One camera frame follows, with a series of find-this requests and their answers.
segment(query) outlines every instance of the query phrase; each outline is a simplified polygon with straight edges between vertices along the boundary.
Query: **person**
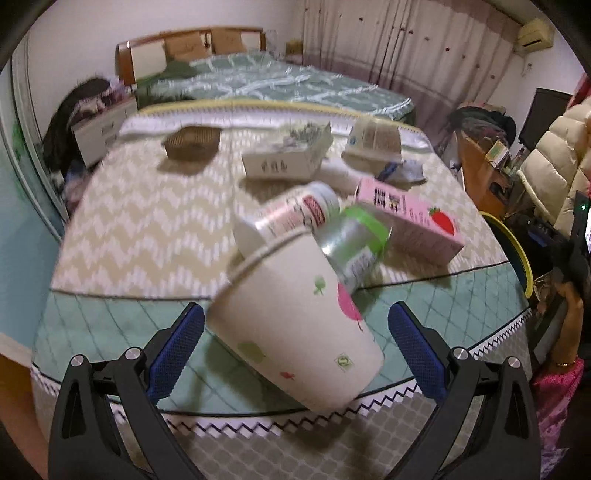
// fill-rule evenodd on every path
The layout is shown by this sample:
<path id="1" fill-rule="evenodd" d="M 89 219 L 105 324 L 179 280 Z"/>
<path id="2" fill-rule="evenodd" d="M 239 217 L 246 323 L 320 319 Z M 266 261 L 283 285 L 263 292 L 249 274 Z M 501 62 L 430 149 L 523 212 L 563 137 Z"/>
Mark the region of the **person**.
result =
<path id="1" fill-rule="evenodd" d="M 583 360 L 577 356 L 583 328 L 583 300 L 572 282 L 554 286 L 568 309 L 558 340 L 531 383 L 540 430 L 542 479 L 549 476 L 569 450 L 559 448 L 558 441 L 584 369 Z M 541 302 L 538 311 L 543 313 L 544 309 L 545 304 Z"/>

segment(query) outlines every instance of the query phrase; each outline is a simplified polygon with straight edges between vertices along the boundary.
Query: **paper cup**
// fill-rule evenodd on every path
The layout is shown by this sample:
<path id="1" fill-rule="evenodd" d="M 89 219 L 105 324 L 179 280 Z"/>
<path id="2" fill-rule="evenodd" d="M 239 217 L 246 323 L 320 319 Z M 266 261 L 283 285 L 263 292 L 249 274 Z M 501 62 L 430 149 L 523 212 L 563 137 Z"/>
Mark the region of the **paper cup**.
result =
<path id="1" fill-rule="evenodd" d="M 214 298 L 207 327 L 316 413 L 345 407 L 384 364 L 307 229 L 288 232 L 249 257 Z"/>

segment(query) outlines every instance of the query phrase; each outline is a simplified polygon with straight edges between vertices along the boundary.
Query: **gold bracelet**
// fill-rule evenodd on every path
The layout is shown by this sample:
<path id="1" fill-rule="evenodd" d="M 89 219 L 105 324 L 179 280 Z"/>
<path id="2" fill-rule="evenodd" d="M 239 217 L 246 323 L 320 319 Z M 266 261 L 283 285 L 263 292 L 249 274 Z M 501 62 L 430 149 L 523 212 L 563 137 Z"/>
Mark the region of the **gold bracelet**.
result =
<path id="1" fill-rule="evenodd" d="M 579 357 L 577 356 L 577 357 L 574 359 L 574 362 L 571 362 L 571 363 L 569 363 L 569 364 L 560 364 L 560 363 L 558 363 L 558 362 L 555 362 L 554 360 L 552 360 L 552 363 L 553 363 L 555 366 L 557 366 L 557 367 L 562 367 L 562 368 L 565 368 L 565 367 L 572 367 L 572 366 L 573 366 L 573 365 L 574 365 L 574 364 L 577 362 L 577 360 L 578 360 L 578 359 L 579 359 Z"/>

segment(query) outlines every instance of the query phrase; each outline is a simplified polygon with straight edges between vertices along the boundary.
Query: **headboard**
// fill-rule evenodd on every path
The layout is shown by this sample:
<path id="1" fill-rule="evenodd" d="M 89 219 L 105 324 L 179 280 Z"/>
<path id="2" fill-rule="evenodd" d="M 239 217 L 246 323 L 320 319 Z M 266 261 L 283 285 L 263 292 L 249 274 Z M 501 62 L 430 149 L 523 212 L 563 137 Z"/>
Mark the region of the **headboard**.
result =
<path id="1" fill-rule="evenodd" d="M 189 30 L 163 31 L 147 37 L 135 38 L 117 45 L 117 72 L 127 86 L 136 79 L 156 74 L 166 68 L 164 41 L 169 38 L 183 37 L 199 33 L 205 48 L 212 51 L 212 29 L 225 28 L 242 33 L 242 42 L 249 48 L 267 49 L 267 38 L 262 28 L 256 27 L 203 27 Z"/>

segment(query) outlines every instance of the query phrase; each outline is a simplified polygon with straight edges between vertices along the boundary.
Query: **wooden desk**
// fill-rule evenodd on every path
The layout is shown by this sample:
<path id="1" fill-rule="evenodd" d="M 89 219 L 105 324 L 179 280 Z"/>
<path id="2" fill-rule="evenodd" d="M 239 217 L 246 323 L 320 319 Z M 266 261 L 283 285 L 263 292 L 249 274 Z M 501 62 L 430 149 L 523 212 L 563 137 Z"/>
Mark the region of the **wooden desk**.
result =
<path id="1" fill-rule="evenodd" d="M 457 154 L 462 162 L 466 193 L 481 212 L 502 219 L 506 206 L 491 192 L 492 182 L 508 186 L 507 179 L 488 163 L 486 153 L 464 133 L 457 134 Z"/>

